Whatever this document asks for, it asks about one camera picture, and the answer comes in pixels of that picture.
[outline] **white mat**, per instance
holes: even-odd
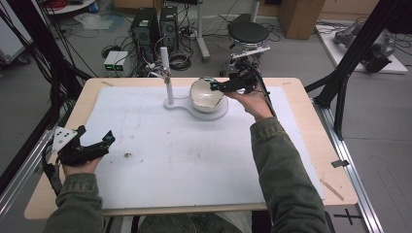
[[[280,121],[312,183],[324,194],[281,87],[269,87]],[[175,96],[189,94],[174,87]],[[229,100],[227,114],[199,121],[163,107],[166,87],[105,87],[86,124],[82,145],[112,130],[116,141],[96,175],[104,209],[189,207],[264,202],[252,156],[253,118]]]
[[[323,26],[323,25],[317,25],[316,28],[320,31],[330,31],[333,29],[333,27],[331,26]],[[324,46],[326,47],[326,50],[330,56],[330,59],[332,60],[333,64],[336,67],[337,64],[339,64],[339,62],[342,60],[343,55],[346,53],[347,49],[345,48],[344,45],[336,45],[333,43],[333,38],[334,38],[335,33],[336,32],[332,32],[330,34],[321,33],[319,34],[319,36],[322,42],[324,43]],[[392,61],[392,63],[389,63],[378,73],[405,74],[408,72],[408,70],[396,59],[396,57],[391,55],[388,58]],[[355,71],[367,72],[362,64],[359,64],[357,68],[355,68]]]

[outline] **black cross mark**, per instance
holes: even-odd
[[[349,215],[348,209],[345,209],[346,215],[333,215],[334,217],[347,217],[349,220],[349,223],[353,225],[354,223],[352,222],[352,218],[361,218],[361,216],[351,216]]]

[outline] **person's left hand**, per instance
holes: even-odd
[[[96,171],[97,164],[99,164],[102,158],[103,157],[98,157],[92,161],[89,161],[87,164],[84,164],[78,167],[71,167],[71,166],[63,165],[64,175],[69,176],[69,175],[81,174],[81,173],[94,174],[94,171]]]

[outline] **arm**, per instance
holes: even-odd
[[[55,200],[58,209],[49,217],[45,233],[103,232],[102,199],[94,175],[100,159],[76,168],[63,165],[66,179]]]
[[[238,100],[257,121],[251,126],[252,151],[272,232],[329,232],[323,202],[261,89],[247,95],[226,95]]]

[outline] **person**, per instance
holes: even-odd
[[[261,88],[257,86],[249,94],[227,92],[225,95],[240,102],[245,111],[255,118],[256,122],[250,128],[252,152],[272,220],[271,232],[329,232],[322,199],[312,185],[291,139],[266,104]],[[94,175],[100,159],[83,167],[63,165],[66,180],[55,201],[58,209],[49,217],[44,232],[103,232],[102,199],[98,196]],[[180,223],[185,217],[188,215],[177,216],[172,221]],[[211,232],[241,232],[214,214],[189,217],[190,224],[182,223],[180,232],[207,232],[205,229],[211,229]],[[168,215],[160,215],[152,221],[145,219],[139,231],[149,229],[155,232],[150,225],[161,225],[159,222],[167,218]],[[166,228],[162,232],[172,231]]]

